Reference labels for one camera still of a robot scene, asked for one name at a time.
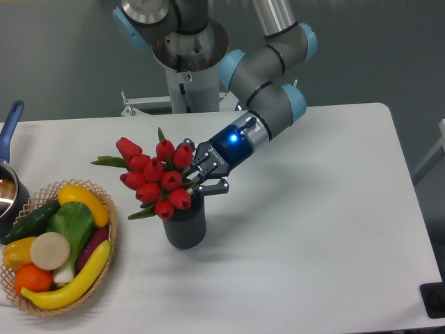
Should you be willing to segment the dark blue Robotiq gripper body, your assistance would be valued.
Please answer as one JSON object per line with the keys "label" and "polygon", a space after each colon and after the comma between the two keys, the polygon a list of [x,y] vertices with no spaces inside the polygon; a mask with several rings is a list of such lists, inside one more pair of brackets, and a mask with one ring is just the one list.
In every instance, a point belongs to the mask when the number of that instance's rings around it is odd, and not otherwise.
{"label": "dark blue Robotiq gripper body", "polygon": [[195,183],[227,177],[254,152],[254,146],[244,132],[248,127],[228,125],[198,145],[194,160],[187,168],[187,179]]}

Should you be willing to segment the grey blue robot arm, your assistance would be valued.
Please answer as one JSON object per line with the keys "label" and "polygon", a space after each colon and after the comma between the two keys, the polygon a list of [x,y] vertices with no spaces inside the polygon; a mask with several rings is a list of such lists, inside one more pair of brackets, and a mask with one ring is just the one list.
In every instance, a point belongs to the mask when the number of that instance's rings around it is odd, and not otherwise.
{"label": "grey blue robot arm", "polygon": [[220,89],[244,114],[195,146],[184,179],[203,194],[226,193],[230,171],[290,127],[306,111],[302,93],[276,78],[308,61],[318,42],[289,1],[254,1],[265,44],[246,54],[229,49],[225,29],[209,17],[207,1],[121,1],[113,19],[136,49],[151,49],[163,66],[174,113],[217,111]]}

